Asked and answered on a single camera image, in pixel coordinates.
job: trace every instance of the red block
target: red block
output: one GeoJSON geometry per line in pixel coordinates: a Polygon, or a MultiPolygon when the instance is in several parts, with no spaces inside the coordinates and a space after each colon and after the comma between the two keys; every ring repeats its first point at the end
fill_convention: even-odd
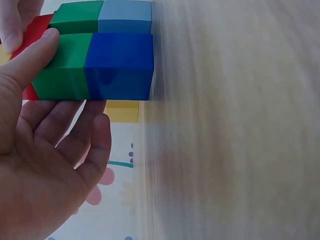
{"type": "Polygon", "coordinates": [[[38,95],[34,89],[34,86],[30,84],[26,87],[26,89],[22,92],[23,100],[39,100],[38,95]]]}
{"type": "MultiPolygon", "coordinates": [[[[28,25],[26,31],[23,33],[23,42],[21,47],[15,51],[11,59],[15,58],[19,55],[23,50],[29,47],[31,44],[39,40],[44,32],[48,29],[49,23],[53,18],[53,14],[37,16],[33,19],[33,21],[28,25]]],[[[22,92],[23,100],[39,100],[38,95],[30,84],[23,92],[22,92]]]]}
{"type": "Polygon", "coordinates": [[[25,48],[29,47],[31,44],[39,40],[44,32],[48,29],[49,23],[53,18],[53,14],[37,16],[33,21],[28,25],[26,31],[23,34],[23,42],[21,47],[15,51],[11,59],[19,55],[25,48]]]}

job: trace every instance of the building block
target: building block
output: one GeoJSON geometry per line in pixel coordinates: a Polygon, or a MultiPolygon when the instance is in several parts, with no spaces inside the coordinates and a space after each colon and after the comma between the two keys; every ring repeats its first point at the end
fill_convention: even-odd
{"type": "Polygon", "coordinates": [[[60,36],[53,60],[33,80],[40,100],[89,99],[85,62],[92,33],[60,36]]]}
{"type": "Polygon", "coordinates": [[[108,100],[104,113],[112,123],[137,123],[139,101],[108,100]]]}
{"type": "Polygon", "coordinates": [[[90,99],[149,99],[154,72],[153,36],[94,33],[85,62],[90,99]]]}
{"type": "Polygon", "coordinates": [[[98,19],[99,33],[150,33],[151,2],[106,0],[98,19]]]}
{"type": "Polygon", "coordinates": [[[11,54],[5,53],[4,48],[0,44],[0,66],[9,62],[11,54]]]}
{"type": "Polygon", "coordinates": [[[50,27],[58,29],[61,35],[97,33],[103,4],[103,0],[64,3],[54,13],[50,27]]]}
{"type": "Polygon", "coordinates": [[[39,100],[38,95],[32,84],[29,84],[26,89],[22,92],[23,100],[39,100]]]}
{"type": "MultiPolygon", "coordinates": [[[[12,54],[10,59],[15,58],[23,50],[39,40],[44,32],[48,29],[49,23],[53,16],[53,14],[48,14],[35,17],[27,26],[26,31],[23,33],[23,42],[21,47],[12,54]]],[[[38,100],[38,96],[31,84],[23,91],[22,97],[24,100],[38,100]]]]}
{"type": "Polygon", "coordinates": [[[11,59],[15,58],[25,48],[29,47],[31,44],[42,37],[44,32],[48,29],[49,23],[53,16],[53,14],[48,14],[37,16],[33,19],[33,21],[27,26],[27,29],[23,34],[23,42],[21,47],[12,54],[11,59]]]}

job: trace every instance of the wooden surface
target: wooden surface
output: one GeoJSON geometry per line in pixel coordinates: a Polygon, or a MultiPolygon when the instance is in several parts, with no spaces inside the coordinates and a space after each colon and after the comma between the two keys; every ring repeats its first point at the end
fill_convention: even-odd
{"type": "Polygon", "coordinates": [[[140,240],[320,239],[320,1],[155,0],[140,240]]]}

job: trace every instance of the blue block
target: blue block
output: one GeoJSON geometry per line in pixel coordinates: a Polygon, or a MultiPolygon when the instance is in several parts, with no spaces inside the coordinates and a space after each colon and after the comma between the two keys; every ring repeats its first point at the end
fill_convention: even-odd
{"type": "Polygon", "coordinates": [[[151,2],[105,0],[98,19],[99,33],[150,33],[151,2]]]}
{"type": "Polygon", "coordinates": [[[92,100],[147,101],[154,73],[152,35],[94,33],[84,71],[92,100]]]}

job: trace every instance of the yellow block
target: yellow block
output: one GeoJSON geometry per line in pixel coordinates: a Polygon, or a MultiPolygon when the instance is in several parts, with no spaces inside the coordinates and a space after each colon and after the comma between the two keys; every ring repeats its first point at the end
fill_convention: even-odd
{"type": "Polygon", "coordinates": [[[9,62],[10,58],[11,58],[11,54],[5,53],[4,48],[0,44],[0,66],[9,62]]]}
{"type": "Polygon", "coordinates": [[[107,100],[104,113],[113,123],[137,123],[139,101],[107,100]]]}

